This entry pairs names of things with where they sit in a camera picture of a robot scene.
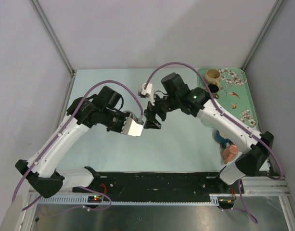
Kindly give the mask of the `beige wooden mug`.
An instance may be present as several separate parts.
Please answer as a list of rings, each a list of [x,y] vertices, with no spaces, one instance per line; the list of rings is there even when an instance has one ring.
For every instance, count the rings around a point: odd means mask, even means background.
[[[221,73],[216,69],[208,69],[205,72],[204,79],[208,85],[217,85],[220,89]]]

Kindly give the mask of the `grey mug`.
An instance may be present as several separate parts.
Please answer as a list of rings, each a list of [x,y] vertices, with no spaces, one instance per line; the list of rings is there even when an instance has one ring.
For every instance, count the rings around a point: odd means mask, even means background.
[[[124,113],[126,113],[127,116],[132,118],[133,120],[137,119],[136,115],[132,111],[126,110],[126,111],[124,111]]]

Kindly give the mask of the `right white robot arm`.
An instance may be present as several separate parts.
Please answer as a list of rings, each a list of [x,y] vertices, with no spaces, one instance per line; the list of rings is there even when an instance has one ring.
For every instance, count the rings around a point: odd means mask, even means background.
[[[216,100],[211,99],[204,89],[189,89],[179,74],[171,73],[165,76],[161,83],[166,90],[162,98],[154,93],[151,83],[142,84],[138,90],[140,97],[149,98],[144,111],[145,129],[160,129],[161,124],[156,117],[165,121],[168,112],[180,109],[187,115],[211,123],[242,153],[234,163],[225,166],[217,175],[215,183],[219,192],[227,193],[238,179],[244,176],[254,177],[257,174],[270,153],[274,140],[270,132],[260,133],[239,123]]]

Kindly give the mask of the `black striped mug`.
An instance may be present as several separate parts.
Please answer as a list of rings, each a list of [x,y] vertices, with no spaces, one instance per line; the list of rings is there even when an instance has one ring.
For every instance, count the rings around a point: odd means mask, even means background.
[[[215,99],[219,99],[219,95],[218,95],[219,87],[216,84],[209,84],[208,88],[209,88],[210,92],[212,93],[212,96]]]

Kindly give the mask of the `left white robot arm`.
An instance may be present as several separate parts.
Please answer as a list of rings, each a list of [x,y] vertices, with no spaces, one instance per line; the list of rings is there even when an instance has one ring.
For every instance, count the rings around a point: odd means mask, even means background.
[[[18,160],[16,169],[44,198],[52,197],[61,189],[76,187],[97,191],[100,176],[93,168],[59,171],[56,167],[70,147],[93,126],[101,124],[107,131],[121,133],[130,115],[115,108],[118,102],[123,101],[122,95],[108,86],[86,99],[74,100],[46,144],[30,159]]]

